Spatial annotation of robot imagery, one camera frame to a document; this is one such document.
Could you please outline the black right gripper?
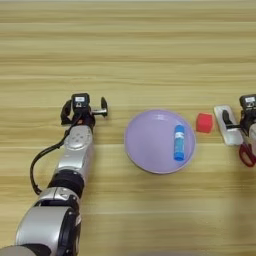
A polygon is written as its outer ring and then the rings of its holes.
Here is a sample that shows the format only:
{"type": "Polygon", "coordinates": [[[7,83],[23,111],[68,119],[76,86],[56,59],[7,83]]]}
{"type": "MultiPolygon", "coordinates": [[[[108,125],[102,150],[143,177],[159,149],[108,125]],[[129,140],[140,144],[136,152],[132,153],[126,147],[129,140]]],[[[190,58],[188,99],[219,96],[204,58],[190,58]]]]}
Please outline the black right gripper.
{"type": "Polygon", "coordinates": [[[232,119],[232,112],[224,110],[222,112],[222,119],[227,130],[241,129],[245,134],[249,133],[250,127],[256,123],[256,110],[241,111],[240,125],[232,119]]]}

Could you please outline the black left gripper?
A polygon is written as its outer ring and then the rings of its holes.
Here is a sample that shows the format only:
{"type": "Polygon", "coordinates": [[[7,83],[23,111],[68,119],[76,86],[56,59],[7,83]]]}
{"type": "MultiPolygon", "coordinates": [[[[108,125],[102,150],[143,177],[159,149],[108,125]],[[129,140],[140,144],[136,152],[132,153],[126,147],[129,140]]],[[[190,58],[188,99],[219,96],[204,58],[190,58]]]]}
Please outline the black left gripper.
{"type": "Polygon", "coordinates": [[[62,107],[61,111],[61,124],[62,125],[69,125],[71,126],[79,126],[85,125],[88,126],[90,129],[93,129],[95,126],[95,117],[97,115],[103,115],[103,117],[108,116],[108,104],[105,97],[101,97],[101,109],[102,110],[91,110],[90,108],[77,108],[73,111],[74,115],[72,118],[72,123],[69,118],[71,113],[71,100],[68,100],[64,106],[62,107]]]}

